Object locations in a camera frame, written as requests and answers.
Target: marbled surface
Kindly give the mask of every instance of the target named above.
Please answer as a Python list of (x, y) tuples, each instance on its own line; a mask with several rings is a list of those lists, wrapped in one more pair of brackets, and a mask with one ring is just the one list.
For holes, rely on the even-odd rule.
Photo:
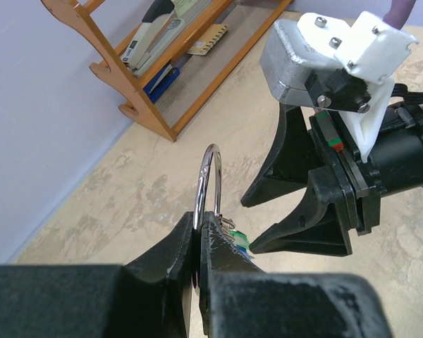
[[(421, 43), (397, 73), (423, 90), (423, 28), (407, 30)], [(295, 208), (303, 191), (244, 209), (240, 197), (274, 138), (278, 104), (259, 66), (262, 39), (172, 144), (134, 124), (22, 253), (18, 263), (127, 263), (169, 233), (194, 202), (206, 147), (223, 158), (225, 216), (254, 239)], [(383, 199), (381, 226), (352, 231), (346, 258), (273, 253), (257, 256), (266, 271), (347, 272), (378, 291), (397, 337), (423, 337), (423, 189)], [(191, 337), (201, 337), (197, 299)]]

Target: wooden shelf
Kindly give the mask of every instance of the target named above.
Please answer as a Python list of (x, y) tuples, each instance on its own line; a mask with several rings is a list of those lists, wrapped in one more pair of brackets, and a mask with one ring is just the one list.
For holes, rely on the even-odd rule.
[[(197, 0), (182, 18), (185, 29), (139, 78), (125, 67), (120, 55), (137, 26), (115, 48), (97, 27), (90, 14), (105, 0), (41, 0), (58, 20), (78, 31), (103, 57), (91, 71), (120, 92), (127, 102), (119, 109), (135, 122), (175, 141), (202, 105), (237, 66), (292, 0)], [(180, 75), (153, 104), (144, 86), (168, 63), (174, 65), (217, 20), (228, 25), (228, 33), (206, 56), (192, 56)]]

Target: wall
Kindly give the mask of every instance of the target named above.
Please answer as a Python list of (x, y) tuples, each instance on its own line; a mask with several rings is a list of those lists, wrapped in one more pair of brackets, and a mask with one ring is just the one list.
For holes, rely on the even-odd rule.
[[(116, 44), (150, 3), (106, 1), (93, 16)], [(39, 1), (0, 1), (0, 263), (130, 124), (117, 109), (123, 97), (88, 68), (99, 60)]]
[[(356, 18), (363, 11), (384, 16), (390, 9), (391, 0), (295, 0), (288, 9), (301, 13), (315, 12), (334, 18)], [(423, 26), (423, 0), (417, 0), (407, 22), (408, 25)]]

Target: purple object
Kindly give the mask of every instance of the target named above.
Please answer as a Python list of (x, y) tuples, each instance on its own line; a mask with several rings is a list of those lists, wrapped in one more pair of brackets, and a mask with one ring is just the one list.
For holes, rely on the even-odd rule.
[(416, 0), (392, 0), (390, 11), (384, 16), (384, 22), (400, 30), (409, 18)]

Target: silver metal ring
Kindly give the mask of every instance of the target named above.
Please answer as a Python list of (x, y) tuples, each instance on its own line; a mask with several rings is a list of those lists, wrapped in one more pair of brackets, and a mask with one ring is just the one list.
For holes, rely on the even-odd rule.
[(192, 216), (192, 227), (193, 231), (196, 232), (200, 232), (204, 223), (205, 197), (207, 195), (207, 187), (209, 185), (209, 177), (213, 158), (215, 169), (214, 213), (215, 215), (219, 215), (221, 213), (221, 153), (217, 145), (210, 144), (207, 150), (205, 151), (204, 158), (202, 159), (202, 164), (199, 172), (199, 180), (197, 181), (195, 209)]

